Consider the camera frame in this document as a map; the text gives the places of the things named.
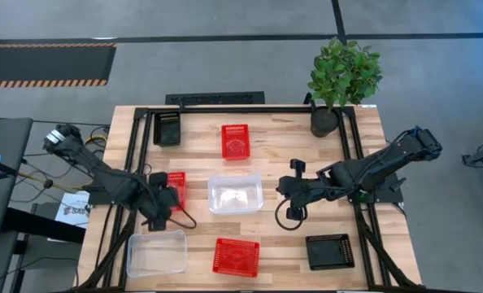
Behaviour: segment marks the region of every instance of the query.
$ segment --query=green plant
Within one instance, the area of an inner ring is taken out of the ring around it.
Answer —
[[[312,98],[322,98],[329,109],[335,102],[345,106],[348,101],[361,103],[375,94],[382,79],[379,53],[370,53],[370,46],[361,47],[356,41],[343,45],[336,37],[328,46],[321,47],[321,55],[314,58],[311,72],[314,90]]]

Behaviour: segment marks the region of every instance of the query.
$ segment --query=black plant pot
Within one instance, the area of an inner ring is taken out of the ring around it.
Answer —
[[[326,107],[316,108],[310,117],[310,131],[318,138],[324,138],[339,126],[337,113]]]

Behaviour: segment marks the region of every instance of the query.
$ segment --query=white paper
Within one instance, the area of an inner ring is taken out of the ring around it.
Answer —
[[[89,193],[86,191],[79,191],[76,194],[65,193],[61,200],[64,204],[59,205],[55,220],[86,229],[89,221],[89,214],[85,209],[88,197]],[[61,242],[52,238],[48,238],[48,241]]]

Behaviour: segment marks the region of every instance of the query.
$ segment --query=orange and black striped tape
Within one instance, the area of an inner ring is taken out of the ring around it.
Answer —
[[[108,80],[0,81],[0,88],[103,86]]]
[[[0,48],[68,48],[68,47],[95,47],[95,46],[112,46],[117,47],[115,43],[85,43],[85,44],[10,44],[0,45]]]

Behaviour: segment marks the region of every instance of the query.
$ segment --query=wooden table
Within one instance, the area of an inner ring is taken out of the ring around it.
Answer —
[[[112,168],[123,168],[128,140],[133,122],[134,106],[119,106],[111,123],[104,160]],[[375,107],[355,108],[364,154],[368,155],[385,146],[378,110]],[[286,231],[274,220],[274,210],[282,200],[275,188],[279,177],[293,176],[290,159],[307,162],[304,177],[315,177],[315,171],[336,161],[343,160],[339,131],[326,138],[316,138],[310,133],[310,115],[307,113],[263,114],[184,114],[181,118],[182,139],[179,146],[148,147],[146,162],[154,171],[186,173],[186,210],[197,220],[195,230],[185,230],[188,239],[188,264],[184,273],[162,276],[129,278],[127,290],[336,290],[365,289],[363,262],[359,248],[353,208],[346,198],[334,202],[319,201],[308,206],[309,217],[302,227]],[[251,156],[248,160],[226,161],[220,149],[220,126],[248,124],[250,129]],[[350,145],[351,130],[347,131]],[[141,126],[137,140],[135,160],[138,158]],[[212,175],[244,175],[260,173],[263,180],[264,205],[254,214],[215,216],[207,203],[207,179]],[[377,204],[377,215],[386,251],[398,267],[413,281],[420,283],[407,223],[392,204]],[[92,209],[85,242],[79,262],[79,275],[84,281],[94,269],[98,244],[107,207]],[[109,247],[113,215],[110,217],[102,256]],[[296,222],[285,219],[285,225]],[[185,221],[181,214],[175,219]],[[137,218],[135,233],[148,234],[140,226],[143,217]],[[168,222],[168,230],[179,228]],[[305,248],[305,236],[322,234],[350,235],[355,258],[353,269],[310,271]],[[215,241],[218,237],[253,240],[261,243],[259,275],[257,278],[240,278],[212,273]],[[377,284],[381,284],[380,270],[372,247],[372,265]],[[118,282],[122,252],[117,255],[112,284]]]

